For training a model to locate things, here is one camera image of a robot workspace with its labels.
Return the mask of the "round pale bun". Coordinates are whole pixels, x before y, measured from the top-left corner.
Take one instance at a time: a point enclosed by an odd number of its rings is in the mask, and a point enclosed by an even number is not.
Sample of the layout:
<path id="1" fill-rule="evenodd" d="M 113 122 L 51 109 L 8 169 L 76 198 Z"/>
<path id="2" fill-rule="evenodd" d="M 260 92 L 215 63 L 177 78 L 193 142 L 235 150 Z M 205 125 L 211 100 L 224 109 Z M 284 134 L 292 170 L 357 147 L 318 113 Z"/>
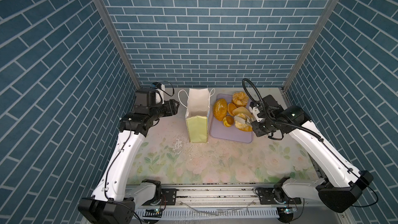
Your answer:
<path id="1" fill-rule="evenodd" d="M 240 121 L 235 119 L 235 127 L 238 128 L 241 131 L 245 131 L 245 132 L 252 132 L 252 126 L 247 124 L 244 120 Z"/>

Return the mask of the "triangular pastry bread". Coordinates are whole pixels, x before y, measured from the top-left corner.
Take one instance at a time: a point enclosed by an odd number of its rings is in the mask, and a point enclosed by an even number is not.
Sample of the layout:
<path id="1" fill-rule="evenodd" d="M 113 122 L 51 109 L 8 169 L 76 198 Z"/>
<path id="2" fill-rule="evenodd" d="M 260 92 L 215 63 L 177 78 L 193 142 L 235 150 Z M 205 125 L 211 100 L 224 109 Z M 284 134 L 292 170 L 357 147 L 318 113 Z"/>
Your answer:
<path id="1" fill-rule="evenodd" d="M 243 106 L 234 109 L 232 111 L 232 113 L 234 116 L 237 116 L 238 114 L 244 114 L 245 116 L 248 116 L 250 119 L 253 118 L 252 113 L 247 108 L 245 108 Z"/>

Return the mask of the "white and green paper bag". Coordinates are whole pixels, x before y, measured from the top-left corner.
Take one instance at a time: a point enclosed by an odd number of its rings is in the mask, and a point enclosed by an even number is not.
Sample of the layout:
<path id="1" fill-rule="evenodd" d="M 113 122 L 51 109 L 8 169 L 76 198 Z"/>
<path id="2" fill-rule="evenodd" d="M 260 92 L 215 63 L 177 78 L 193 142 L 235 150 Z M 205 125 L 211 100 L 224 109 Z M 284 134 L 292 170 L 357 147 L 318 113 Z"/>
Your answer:
<path id="1" fill-rule="evenodd" d="M 210 114 L 210 99 L 215 89 L 180 90 L 178 99 L 186 108 L 186 124 L 190 143 L 208 142 L 208 117 Z"/>

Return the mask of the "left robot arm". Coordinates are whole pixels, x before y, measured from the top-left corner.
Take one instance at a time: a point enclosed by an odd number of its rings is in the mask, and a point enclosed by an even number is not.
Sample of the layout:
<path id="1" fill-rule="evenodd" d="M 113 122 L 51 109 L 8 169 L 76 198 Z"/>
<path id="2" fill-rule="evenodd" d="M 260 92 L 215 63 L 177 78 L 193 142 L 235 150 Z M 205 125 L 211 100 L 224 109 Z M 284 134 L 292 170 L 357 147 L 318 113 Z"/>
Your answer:
<path id="1" fill-rule="evenodd" d="M 127 179 L 139 148 L 148 131 L 162 117 L 178 113 L 179 102 L 166 101 L 163 82 L 135 92 L 132 110 L 119 124 L 115 150 L 104 175 L 92 195 L 82 198 L 79 212 L 92 224 L 129 224 L 133 218 L 140 220 L 136 209 L 143 204 L 161 204 L 162 188 L 158 180 L 145 179 L 131 193 L 125 192 Z"/>

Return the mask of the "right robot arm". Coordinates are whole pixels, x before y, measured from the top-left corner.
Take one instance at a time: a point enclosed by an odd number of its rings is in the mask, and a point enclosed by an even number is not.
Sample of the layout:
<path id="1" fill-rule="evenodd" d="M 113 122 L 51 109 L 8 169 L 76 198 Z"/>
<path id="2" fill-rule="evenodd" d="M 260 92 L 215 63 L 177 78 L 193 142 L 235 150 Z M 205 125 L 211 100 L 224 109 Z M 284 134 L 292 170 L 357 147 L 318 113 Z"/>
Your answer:
<path id="1" fill-rule="evenodd" d="M 337 213 L 352 207 L 368 188 L 374 177 L 369 171 L 360 171 L 345 159 L 320 133 L 310 116 L 298 106 L 283 109 L 268 95 L 260 101 L 251 102 L 249 110 L 255 120 L 251 123 L 257 137 L 281 132 L 295 139 L 324 173 L 320 179 L 306 180 L 283 177 L 274 185 L 277 202 L 285 203 L 290 198 L 321 201 Z"/>

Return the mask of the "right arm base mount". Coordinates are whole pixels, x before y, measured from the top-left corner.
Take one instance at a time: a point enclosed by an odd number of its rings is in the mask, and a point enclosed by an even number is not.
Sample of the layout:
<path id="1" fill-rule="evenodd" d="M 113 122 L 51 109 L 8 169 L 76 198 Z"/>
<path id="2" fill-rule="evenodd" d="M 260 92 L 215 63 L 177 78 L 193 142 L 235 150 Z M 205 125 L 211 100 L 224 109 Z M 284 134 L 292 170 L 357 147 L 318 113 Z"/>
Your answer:
<path id="1" fill-rule="evenodd" d="M 302 203 L 300 198 L 289 198 L 287 194 L 283 191 L 282 185 L 290 177 L 283 177 L 272 187 L 257 187 L 254 189 L 254 193 L 258 196 L 261 205 L 271 205 L 271 204 L 293 204 L 299 205 Z"/>

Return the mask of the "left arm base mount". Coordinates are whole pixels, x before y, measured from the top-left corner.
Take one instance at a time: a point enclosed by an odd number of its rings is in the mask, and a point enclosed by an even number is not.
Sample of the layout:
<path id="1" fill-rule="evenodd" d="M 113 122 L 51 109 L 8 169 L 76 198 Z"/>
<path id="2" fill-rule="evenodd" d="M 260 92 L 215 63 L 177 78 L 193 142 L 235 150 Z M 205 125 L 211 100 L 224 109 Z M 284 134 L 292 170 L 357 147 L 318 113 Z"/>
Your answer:
<path id="1" fill-rule="evenodd" d="M 140 186 L 144 186 L 143 205 L 175 205 L 177 198 L 176 188 L 162 188 L 159 180 L 144 179 Z"/>

